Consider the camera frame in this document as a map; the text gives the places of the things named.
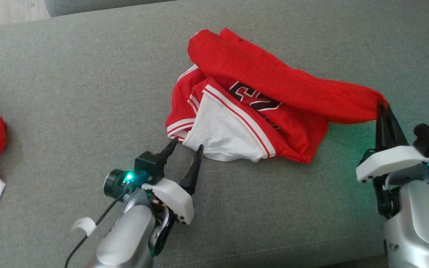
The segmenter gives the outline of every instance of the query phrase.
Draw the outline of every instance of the couch cushion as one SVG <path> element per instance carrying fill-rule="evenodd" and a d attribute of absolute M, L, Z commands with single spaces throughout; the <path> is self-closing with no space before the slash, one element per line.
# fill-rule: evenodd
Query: couch cushion
<path fill-rule="evenodd" d="M 171 0 L 44 0 L 51 17 Z"/>
<path fill-rule="evenodd" d="M 162 149 L 188 40 L 229 27 L 288 65 L 385 94 L 410 142 L 429 124 L 429 0 L 173 1 L 0 27 L 0 267 L 61 267 L 102 185 Z M 191 225 L 175 225 L 157 267 L 316 267 L 383 253 L 371 185 L 355 168 L 375 123 L 331 124 L 311 165 L 204 159 Z M 179 145 L 178 181 L 193 151 Z M 71 266 L 86 263 L 118 205 Z"/>

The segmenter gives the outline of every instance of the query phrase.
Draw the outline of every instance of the red stripe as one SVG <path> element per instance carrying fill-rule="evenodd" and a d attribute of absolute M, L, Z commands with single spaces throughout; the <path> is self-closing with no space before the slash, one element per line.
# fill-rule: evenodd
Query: red stripe
<path fill-rule="evenodd" d="M 183 129 L 183 127 L 186 127 L 189 124 L 194 124 L 194 123 L 190 122 L 190 123 L 179 125 L 178 127 L 172 129 L 172 131 L 170 131 L 169 134 L 173 134 L 173 133 L 175 133 L 177 131 L 180 131 L 181 129 Z"/>
<path fill-rule="evenodd" d="M 243 121 L 248 125 L 248 127 L 252 130 L 252 132 L 254 133 L 254 135 L 256 135 L 257 140 L 262 144 L 262 146 L 264 147 L 264 150 L 267 153 L 267 157 L 271 157 L 271 154 L 269 154 L 269 150 L 267 149 L 266 145 L 264 144 L 264 142 L 261 140 L 261 138 L 258 136 L 258 134 L 256 133 L 256 131 L 254 131 L 254 129 L 252 128 L 252 126 L 246 121 L 245 118 L 243 118 L 240 114 L 238 114 L 235 110 L 233 110 L 231 107 L 229 107 L 223 100 L 221 100 L 218 96 L 214 95 L 212 92 L 210 92 L 207 88 L 204 88 L 208 93 L 210 93 L 211 96 L 215 97 L 216 99 L 218 99 L 226 108 L 228 108 L 231 112 L 233 112 L 234 114 L 236 114 L 240 119 L 243 119 Z"/>
<path fill-rule="evenodd" d="M 195 114 L 198 114 L 198 109 L 191 99 L 188 99 L 188 104 L 193 108 Z"/>
<path fill-rule="evenodd" d="M 176 124 L 176 123 L 178 123 L 178 122 L 180 122 L 180 121 L 183 121 L 183 120 L 184 120 L 184 119 L 178 120 L 178 121 L 176 121 L 176 122 L 175 122 L 175 123 L 173 123 L 173 124 Z M 167 128 L 167 130 L 166 130 L 166 131 L 167 131 L 168 133 L 170 133 L 170 132 L 172 132 L 172 130 L 173 130 L 173 129 L 177 129 L 178 127 L 180 127 L 180 126 L 182 126 L 182 125 L 186 125 L 186 124 L 193 124 L 193 123 L 194 123 L 194 120 L 193 120 L 193 122 L 187 122 L 187 123 L 184 123 L 184 124 L 177 125 L 177 126 L 175 126 L 175 127 L 172 127 L 171 129 L 168 129 L 168 128 Z"/>

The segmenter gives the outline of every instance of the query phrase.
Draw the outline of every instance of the black bracket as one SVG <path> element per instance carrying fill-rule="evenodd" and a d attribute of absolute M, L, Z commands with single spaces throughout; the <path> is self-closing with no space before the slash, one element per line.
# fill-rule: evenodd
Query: black bracket
<path fill-rule="evenodd" d="M 138 173 L 142 170 L 148 172 L 151 179 L 147 182 L 151 185 L 156 184 L 159 180 L 165 177 L 165 165 L 168 157 L 172 155 L 175 147 L 177 146 L 178 138 L 172 139 L 170 143 L 159 154 L 153 154 L 146 151 L 140 154 L 135 159 L 133 170 Z"/>
<path fill-rule="evenodd" d="M 375 129 L 375 149 L 368 149 L 359 163 L 363 163 L 372 154 L 384 151 L 397 146 L 408 146 L 407 139 L 403 133 L 400 124 L 393 114 L 390 105 L 388 109 L 385 104 L 380 102 L 377 108 L 377 119 Z M 373 188 L 376 197 L 376 210 L 379 215 L 387 219 L 393 217 L 398 212 L 397 198 L 387 189 L 383 190 L 387 175 L 379 176 L 373 179 Z"/>
<path fill-rule="evenodd" d="M 196 151 L 196 153 L 194 154 L 194 161 L 190 169 L 188 170 L 188 173 L 179 183 L 180 187 L 182 187 L 187 193 L 189 193 L 189 195 L 193 195 L 196 190 L 196 183 L 198 182 L 198 174 L 200 172 L 203 149 L 204 147 L 201 144 L 198 147 L 198 150 Z M 154 256 L 157 256 L 158 254 L 160 254 L 163 248 L 165 247 L 165 243 L 166 243 L 166 240 L 168 239 L 168 235 L 170 234 L 170 231 L 172 230 L 172 226 L 174 222 L 177 221 L 177 218 L 178 218 L 178 216 L 175 215 L 172 212 L 172 210 L 168 209 L 168 211 L 169 211 L 168 222 L 157 238 L 157 241 L 155 243 L 155 248 L 153 250 Z"/>

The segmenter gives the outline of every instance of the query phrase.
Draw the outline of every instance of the red jersey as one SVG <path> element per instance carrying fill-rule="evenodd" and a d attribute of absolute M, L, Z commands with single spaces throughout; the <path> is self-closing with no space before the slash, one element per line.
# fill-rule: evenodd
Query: red jersey
<path fill-rule="evenodd" d="M 196 34 L 194 66 L 172 94 L 168 137 L 178 137 L 220 161 L 284 156 L 309 163 L 328 122 L 376 119 L 382 94 L 368 87 L 316 78 L 223 29 Z"/>

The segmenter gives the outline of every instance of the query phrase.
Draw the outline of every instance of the blue connector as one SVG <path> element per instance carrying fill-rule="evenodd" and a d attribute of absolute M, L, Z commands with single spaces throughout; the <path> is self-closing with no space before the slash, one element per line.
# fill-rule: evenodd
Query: blue connector
<path fill-rule="evenodd" d="M 129 172 L 123 181 L 124 190 L 129 189 L 129 193 L 132 193 L 146 183 L 148 178 L 150 178 L 150 175 L 145 170 L 141 170 L 138 173 Z"/>

